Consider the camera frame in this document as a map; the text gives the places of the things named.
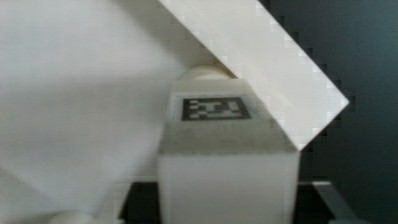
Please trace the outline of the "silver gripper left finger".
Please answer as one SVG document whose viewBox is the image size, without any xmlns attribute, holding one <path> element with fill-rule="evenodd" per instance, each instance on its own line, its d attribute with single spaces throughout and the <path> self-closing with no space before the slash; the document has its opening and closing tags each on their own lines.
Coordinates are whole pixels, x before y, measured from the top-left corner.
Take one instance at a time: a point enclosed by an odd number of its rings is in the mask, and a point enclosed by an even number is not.
<svg viewBox="0 0 398 224">
<path fill-rule="evenodd" d="M 97 212 L 97 222 L 99 224 L 119 224 L 120 223 L 120 211 L 124 206 L 124 201 L 127 197 L 129 191 L 129 182 L 119 182 L 110 187 L 110 191 L 106 193 L 103 206 Z"/>
</svg>

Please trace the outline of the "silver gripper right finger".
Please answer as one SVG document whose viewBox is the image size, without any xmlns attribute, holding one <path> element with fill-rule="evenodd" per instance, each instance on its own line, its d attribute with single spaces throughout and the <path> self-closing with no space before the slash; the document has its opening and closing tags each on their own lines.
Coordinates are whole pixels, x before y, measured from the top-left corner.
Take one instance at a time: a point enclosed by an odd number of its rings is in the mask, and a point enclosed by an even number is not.
<svg viewBox="0 0 398 224">
<path fill-rule="evenodd" d="M 332 183 L 328 181 L 314 181 L 312 187 L 325 202 L 328 211 L 334 215 L 328 224 L 371 224 L 357 217 Z"/>
</svg>

